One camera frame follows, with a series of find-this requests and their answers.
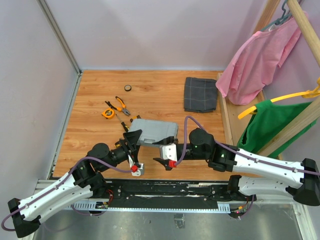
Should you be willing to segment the grey plastic tool case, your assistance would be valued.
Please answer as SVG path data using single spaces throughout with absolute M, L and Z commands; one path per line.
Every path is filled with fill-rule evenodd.
M 175 122 L 137 118 L 132 121 L 129 132 L 137 130 L 142 130 L 137 142 L 138 145 L 157 147 L 158 145 L 154 143 L 172 136 L 176 138 L 179 125 Z

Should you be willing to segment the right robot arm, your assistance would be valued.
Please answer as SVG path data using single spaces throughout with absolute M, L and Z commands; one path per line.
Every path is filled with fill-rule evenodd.
M 154 143 L 160 149 L 156 159 L 170 171 L 182 160 L 205 160 L 217 172 L 230 172 L 226 188 L 232 200 L 252 195 L 291 197 L 307 206 L 320 204 L 320 172 L 313 159 L 283 161 L 248 152 L 215 141 L 201 128 L 189 134 L 189 143 L 179 143 L 173 136 Z

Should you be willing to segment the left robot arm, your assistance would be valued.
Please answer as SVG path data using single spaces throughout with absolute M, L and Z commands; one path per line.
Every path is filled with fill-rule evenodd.
M 48 218 L 77 201 L 90 197 L 101 198 L 107 193 L 107 183 L 102 173 L 109 169 L 123 173 L 117 166 L 127 161 L 128 173 L 136 172 L 139 152 L 138 140 L 142 130 L 125 132 L 115 149 L 105 143 L 97 143 L 87 155 L 61 178 L 40 192 L 24 199 L 12 198 L 8 201 L 10 214 L 1 222 L 5 231 L 8 219 L 12 219 L 12 231 L 18 238 L 34 233 Z

